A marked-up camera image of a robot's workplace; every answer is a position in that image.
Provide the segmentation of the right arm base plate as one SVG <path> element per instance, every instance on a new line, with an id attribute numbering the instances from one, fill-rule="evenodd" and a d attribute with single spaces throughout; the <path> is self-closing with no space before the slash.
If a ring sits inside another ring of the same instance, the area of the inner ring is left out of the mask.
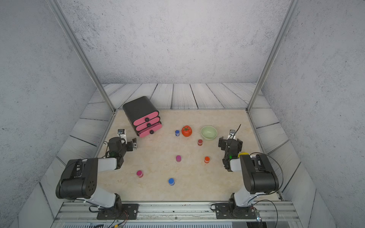
<path id="1" fill-rule="evenodd" d="M 214 203 L 210 206 L 216 219 L 256 219 L 255 210 L 250 207 L 238 207 L 231 203 Z"/>

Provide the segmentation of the magenta paint can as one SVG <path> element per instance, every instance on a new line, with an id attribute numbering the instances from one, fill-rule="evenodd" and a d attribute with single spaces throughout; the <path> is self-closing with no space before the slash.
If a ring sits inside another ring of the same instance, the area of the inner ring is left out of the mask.
<path id="1" fill-rule="evenodd" d="M 136 174 L 137 174 L 137 176 L 138 176 L 139 178 L 142 178 L 142 177 L 144 176 L 144 173 L 143 173 L 143 171 L 142 171 L 142 170 L 138 170 L 138 171 L 136 172 Z"/>

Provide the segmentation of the black pink drawer cabinet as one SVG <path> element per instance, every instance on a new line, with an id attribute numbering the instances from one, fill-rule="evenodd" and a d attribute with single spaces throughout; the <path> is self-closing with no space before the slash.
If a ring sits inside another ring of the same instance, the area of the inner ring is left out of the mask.
<path id="1" fill-rule="evenodd" d="M 138 137 L 153 135 L 162 128 L 159 111 L 148 97 L 143 96 L 127 102 L 122 108 Z"/>

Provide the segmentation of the purple paint can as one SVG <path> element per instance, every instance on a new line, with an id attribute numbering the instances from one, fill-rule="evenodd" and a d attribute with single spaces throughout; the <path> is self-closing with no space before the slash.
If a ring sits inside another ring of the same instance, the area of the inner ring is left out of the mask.
<path id="1" fill-rule="evenodd" d="M 176 161 L 177 161 L 177 162 L 181 162 L 181 160 L 182 160 L 181 156 L 180 156 L 180 155 L 177 155 L 177 156 L 176 156 Z"/>

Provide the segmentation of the yellow banana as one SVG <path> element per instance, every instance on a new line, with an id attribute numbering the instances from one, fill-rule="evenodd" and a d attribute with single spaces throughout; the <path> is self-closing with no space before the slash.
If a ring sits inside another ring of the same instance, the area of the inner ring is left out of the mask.
<path id="1" fill-rule="evenodd" d="M 241 153 L 238 154 L 238 158 L 240 158 L 243 155 L 248 155 L 249 156 L 250 154 L 249 153 L 246 153 L 246 152 L 241 152 Z"/>

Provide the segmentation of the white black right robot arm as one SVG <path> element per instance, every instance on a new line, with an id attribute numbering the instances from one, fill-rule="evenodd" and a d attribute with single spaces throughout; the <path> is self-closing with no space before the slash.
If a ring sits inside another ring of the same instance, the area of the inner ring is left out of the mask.
<path id="1" fill-rule="evenodd" d="M 218 147 L 224 151 L 222 163 L 229 172 L 241 172 L 243 188 L 233 193 L 228 202 L 228 211 L 246 211 L 259 196 L 274 194 L 279 190 L 279 179 L 266 154 L 250 155 L 242 152 L 243 142 L 234 136 L 219 138 Z"/>

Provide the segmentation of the green bowl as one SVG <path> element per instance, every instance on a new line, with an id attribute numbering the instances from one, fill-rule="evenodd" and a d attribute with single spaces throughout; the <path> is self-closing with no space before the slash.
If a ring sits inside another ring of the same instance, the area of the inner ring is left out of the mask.
<path id="1" fill-rule="evenodd" d="M 213 126 L 204 126 L 201 129 L 201 136 L 204 140 L 211 141 L 218 135 L 217 130 Z"/>

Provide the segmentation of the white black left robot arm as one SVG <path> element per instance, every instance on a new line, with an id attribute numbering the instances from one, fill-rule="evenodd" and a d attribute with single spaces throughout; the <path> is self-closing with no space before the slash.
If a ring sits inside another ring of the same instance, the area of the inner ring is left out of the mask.
<path id="1" fill-rule="evenodd" d="M 109 148 L 102 158 L 69 160 L 56 187 L 56 197 L 81 200 L 99 208 L 100 212 L 123 212 L 120 196 L 98 187 L 98 174 L 118 170 L 124 163 L 127 152 L 137 149 L 137 139 L 127 141 L 114 137 L 107 143 Z"/>

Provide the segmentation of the metal frame post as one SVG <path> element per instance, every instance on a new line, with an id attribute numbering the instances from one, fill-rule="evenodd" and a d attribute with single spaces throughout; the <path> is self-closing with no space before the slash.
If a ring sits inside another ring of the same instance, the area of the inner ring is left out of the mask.
<path id="1" fill-rule="evenodd" d="M 254 92 L 252 94 L 252 97 L 250 99 L 250 102 L 248 104 L 248 107 L 246 109 L 246 112 L 249 114 L 256 102 L 256 99 L 259 95 L 259 92 L 260 90 L 262 89 L 267 77 L 268 77 L 268 74 L 269 74 L 269 71 L 274 63 L 274 60 L 275 60 L 275 57 L 277 56 L 278 54 L 278 51 L 280 49 L 280 46 L 286 36 L 286 33 L 288 32 L 288 29 L 290 27 L 290 23 L 294 17 L 294 14 L 298 8 L 298 3 L 299 1 L 298 0 L 292 0 L 290 2 L 290 5 L 289 5 L 289 8 L 287 10 L 287 13 L 286 13 L 286 16 L 284 17 L 284 20 L 283 20 L 283 23 L 279 29 L 279 32 L 276 36 L 276 39 L 275 39 L 275 42 L 272 46 L 272 49 L 270 51 L 270 54 L 268 56 L 268 59 L 265 63 L 265 66 L 262 70 L 262 73 L 256 83 L 256 87 L 254 89 Z"/>
<path id="2" fill-rule="evenodd" d="M 107 106 L 114 114 L 116 112 L 115 106 L 112 104 L 109 96 L 107 95 L 104 87 L 102 86 L 95 70 L 93 69 L 90 61 L 88 60 L 79 40 L 77 39 L 74 31 L 72 30 L 69 22 L 67 21 L 66 16 L 64 15 L 59 3 L 56 0 L 48 0 L 47 1 L 50 9 L 54 13 L 56 20 L 58 21 L 59 25 L 61 26 L 62 30 L 64 31 L 65 35 L 67 36 L 68 40 L 70 41 L 72 47 L 74 48 L 77 56 L 79 57 L 81 63 L 83 64 L 84 68 L 86 69 L 88 75 L 92 79 L 93 83 L 95 84 L 97 90 L 101 94 L 103 100 L 106 102 Z"/>

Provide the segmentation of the aluminium front rail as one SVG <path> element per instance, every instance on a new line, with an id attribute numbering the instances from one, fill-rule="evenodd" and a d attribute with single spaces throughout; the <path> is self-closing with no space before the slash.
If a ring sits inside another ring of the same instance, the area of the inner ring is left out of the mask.
<path id="1" fill-rule="evenodd" d="M 97 209 L 81 202 L 66 202 L 53 228 L 301 228 L 290 201 L 254 203 L 256 219 L 216 219 L 209 201 L 124 202 L 139 204 L 136 220 L 97 220 Z"/>

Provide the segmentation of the right metal frame post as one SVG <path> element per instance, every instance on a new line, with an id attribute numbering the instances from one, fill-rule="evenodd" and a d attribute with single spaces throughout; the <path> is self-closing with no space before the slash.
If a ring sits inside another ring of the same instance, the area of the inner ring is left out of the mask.
<path id="1" fill-rule="evenodd" d="M 290 23 L 294 17 L 294 14 L 298 8 L 298 3 L 299 1 L 298 0 L 292 0 L 290 2 L 290 5 L 289 5 L 289 8 L 287 10 L 287 13 L 286 13 L 286 16 L 284 17 L 284 20 L 283 20 L 283 23 L 279 29 L 279 32 L 276 36 L 276 39 L 275 39 L 275 42 L 272 46 L 272 49 L 270 51 L 270 54 L 268 56 L 268 59 L 265 63 L 265 66 L 262 70 L 262 73 L 256 83 L 256 87 L 254 89 L 254 92 L 252 94 L 252 97 L 250 99 L 250 102 L 248 104 L 248 107 L 246 109 L 246 112 L 249 114 L 256 102 L 256 99 L 259 95 L 259 92 L 260 90 L 262 89 L 267 77 L 268 77 L 268 74 L 269 74 L 269 71 L 274 63 L 274 60 L 275 60 L 275 57 L 277 56 L 278 54 L 278 51 L 280 49 L 280 46 L 286 36 L 286 33 L 288 32 L 288 29 L 290 27 Z"/>

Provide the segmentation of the orange paint can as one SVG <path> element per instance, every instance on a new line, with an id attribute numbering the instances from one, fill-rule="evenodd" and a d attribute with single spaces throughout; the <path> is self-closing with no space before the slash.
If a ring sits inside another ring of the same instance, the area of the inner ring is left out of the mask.
<path id="1" fill-rule="evenodd" d="M 204 158 L 204 162 L 205 162 L 205 163 L 209 163 L 209 162 L 210 162 L 210 157 L 206 156 L 206 157 Z"/>

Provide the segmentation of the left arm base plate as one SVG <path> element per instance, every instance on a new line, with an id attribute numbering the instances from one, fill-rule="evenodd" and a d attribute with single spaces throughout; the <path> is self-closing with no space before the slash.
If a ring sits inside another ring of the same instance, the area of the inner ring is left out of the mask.
<path id="1" fill-rule="evenodd" d="M 139 204 L 119 204 L 109 209 L 99 209 L 97 220 L 136 220 Z"/>

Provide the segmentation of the left metal frame post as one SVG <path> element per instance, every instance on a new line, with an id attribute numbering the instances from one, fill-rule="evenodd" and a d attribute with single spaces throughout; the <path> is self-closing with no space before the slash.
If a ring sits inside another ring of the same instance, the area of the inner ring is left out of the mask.
<path id="1" fill-rule="evenodd" d="M 103 100 L 106 102 L 107 106 L 114 114 L 116 112 L 115 106 L 112 104 L 109 96 L 107 95 L 104 87 L 102 86 L 95 70 L 93 69 L 90 61 L 88 60 L 79 40 L 77 39 L 74 31 L 72 30 L 69 22 L 67 21 L 66 16 L 64 15 L 59 3 L 56 0 L 48 0 L 47 1 L 50 9 L 54 13 L 56 20 L 58 21 L 59 25 L 61 26 L 62 30 L 64 31 L 65 35 L 67 36 L 68 40 L 70 41 L 72 47 L 74 48 L 77 56 L 79 57 L 81 63 L 83 64 L 84 68 L 86 69 L 88 75 L 92 79 L 93 83 L 95 84 L 97 90 L 101 94 Z"/>

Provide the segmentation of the red tomato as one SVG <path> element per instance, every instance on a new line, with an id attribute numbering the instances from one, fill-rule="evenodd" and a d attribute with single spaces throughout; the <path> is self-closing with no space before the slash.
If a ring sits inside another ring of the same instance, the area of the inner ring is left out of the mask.
<path id="1" fill-rule="evenodd" d="M 184 126 L 181 130 L 181 133 L 183 136 L 185 137 L 189 137 L 192 135 L 193 131 L 192 131 L 192 128 L 188 125 Z"/>

